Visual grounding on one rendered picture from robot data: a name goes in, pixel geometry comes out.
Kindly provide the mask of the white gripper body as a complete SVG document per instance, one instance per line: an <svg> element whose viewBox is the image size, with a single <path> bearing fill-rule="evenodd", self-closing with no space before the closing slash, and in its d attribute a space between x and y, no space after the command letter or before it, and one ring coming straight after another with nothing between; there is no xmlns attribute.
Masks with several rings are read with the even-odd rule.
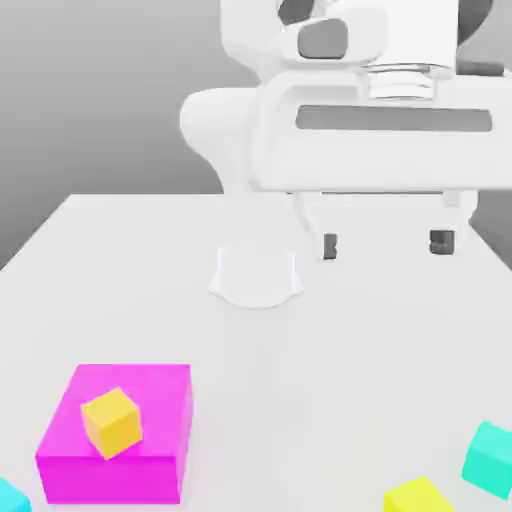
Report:
<svg viewBox="0 0 512 512"><path fill-rule="evenodd" d="M356 75L284 73L257 97L247 160L262 191L512 189L512 77L457 76L431 101L372 101Z"/></svg>

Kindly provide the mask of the small turquoise cube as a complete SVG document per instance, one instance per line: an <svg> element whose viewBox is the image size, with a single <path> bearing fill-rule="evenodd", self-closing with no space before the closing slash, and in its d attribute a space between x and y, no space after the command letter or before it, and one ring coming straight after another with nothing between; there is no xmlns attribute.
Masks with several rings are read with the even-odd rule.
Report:
<svg viewBox="0 0 512 512"><path fill-rule="evenodd" d="M508 500L512 493L512 431L482 422L469 445L462 478Z"/></svg>

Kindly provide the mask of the small yellow cube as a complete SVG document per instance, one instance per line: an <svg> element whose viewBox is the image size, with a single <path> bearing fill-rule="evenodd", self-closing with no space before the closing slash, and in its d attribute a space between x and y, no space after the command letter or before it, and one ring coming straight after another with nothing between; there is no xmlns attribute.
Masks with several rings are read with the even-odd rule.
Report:
<svg viewBox="0 0 512 512"><path fill-rule="evenodd" d="M387 491L384 495L382 512L456 512L456 510L423 476Z"/></svg>

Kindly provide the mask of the small orange cube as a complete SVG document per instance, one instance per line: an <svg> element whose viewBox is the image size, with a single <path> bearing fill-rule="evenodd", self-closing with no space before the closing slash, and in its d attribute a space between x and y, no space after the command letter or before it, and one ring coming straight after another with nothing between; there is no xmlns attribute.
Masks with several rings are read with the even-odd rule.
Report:
<svg viewBox="0 0 512 512"><path fill-rule="evenodd" d="M115 388L80 406L87 437L105 460L143 439L139 407Z"/></svg>

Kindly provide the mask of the small cyan cube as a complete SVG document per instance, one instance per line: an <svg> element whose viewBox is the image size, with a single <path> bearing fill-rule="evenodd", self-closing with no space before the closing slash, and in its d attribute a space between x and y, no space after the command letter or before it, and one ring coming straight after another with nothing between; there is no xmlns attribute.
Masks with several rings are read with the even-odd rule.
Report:
<svg viewBox="0 0 512 512"><path fill-rule="evenodd" d="M29 498L0 477L0 512L32 512Z"/></svg>

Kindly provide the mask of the large magenta box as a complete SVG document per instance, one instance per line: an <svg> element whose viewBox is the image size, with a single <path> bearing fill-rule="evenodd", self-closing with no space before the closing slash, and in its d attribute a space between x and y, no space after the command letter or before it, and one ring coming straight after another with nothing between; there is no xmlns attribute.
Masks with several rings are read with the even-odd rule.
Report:
<svg viewBox="0 0 512 512"><path fill-rule="evenodd" d="M105 457L95 412L122 403L139 439ZM50 504L178 504L193 417L187 364L81 364L36 452Z"/></svg>

